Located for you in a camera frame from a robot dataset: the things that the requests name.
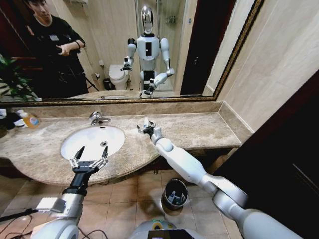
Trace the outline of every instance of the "mirror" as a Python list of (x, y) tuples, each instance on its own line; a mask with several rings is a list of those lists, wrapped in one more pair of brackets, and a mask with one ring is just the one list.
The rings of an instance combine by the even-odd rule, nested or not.
[(235, 3), (1, 1), (0, 101), (216, 99), (252, 6), (227, 32)]

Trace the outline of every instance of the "drain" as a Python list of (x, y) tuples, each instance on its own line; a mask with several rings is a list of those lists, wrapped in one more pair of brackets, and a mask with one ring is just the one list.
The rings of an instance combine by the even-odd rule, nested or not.
[(100, 145), (101, 145), (102, 147), (104, 147), (104, 146), (108, 145), (108, 143), (107, 143), (106, 141), (102, 141), (102, 142), (100, 143)]

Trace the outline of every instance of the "glass shower door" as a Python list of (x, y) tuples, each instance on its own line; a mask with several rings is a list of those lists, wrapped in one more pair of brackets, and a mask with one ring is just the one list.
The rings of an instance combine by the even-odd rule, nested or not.
[[(138, 23), (138, 35), (143, 33), (141, 22), (141, 9), (144, 5), (152, 8), (154, 15), (153, 33), (160, 40), (165, 37), (169, 42), (170, 65), (175, 74), (169, 77), (164, 84), (157, 87), (157, 91), (174, 91), (175, 77), (177, 73), (178, 57), (180, 49), (181, 30), (184, 17), (186, 0), (136, 0), (136, 13)], [(157, 59), (156, 71), (166, 72), (161, 54)]]

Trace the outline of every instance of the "trash can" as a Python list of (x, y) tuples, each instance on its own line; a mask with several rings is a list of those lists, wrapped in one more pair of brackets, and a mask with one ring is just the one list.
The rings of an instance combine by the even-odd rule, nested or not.
[(165, 187), (161, 197), (162, 203), (170, 210), (178, 210), (183, 207), (188, 198), (185, 184), (178, 178), (172, 178)]
[(111, 90), (115, 89), (115, 86), (112, 84), (110, 78), (103, 79), (103, 85), (104, 85), (105, 90), (107, 90), (107, 91), (111, 91)]

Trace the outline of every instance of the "name badge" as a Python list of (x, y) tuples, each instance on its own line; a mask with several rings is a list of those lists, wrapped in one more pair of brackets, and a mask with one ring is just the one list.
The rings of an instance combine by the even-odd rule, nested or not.
[(59, 40), (57, 35), (49, 35), (49, 36), (50, 36), (51, 41), (58, 41)]

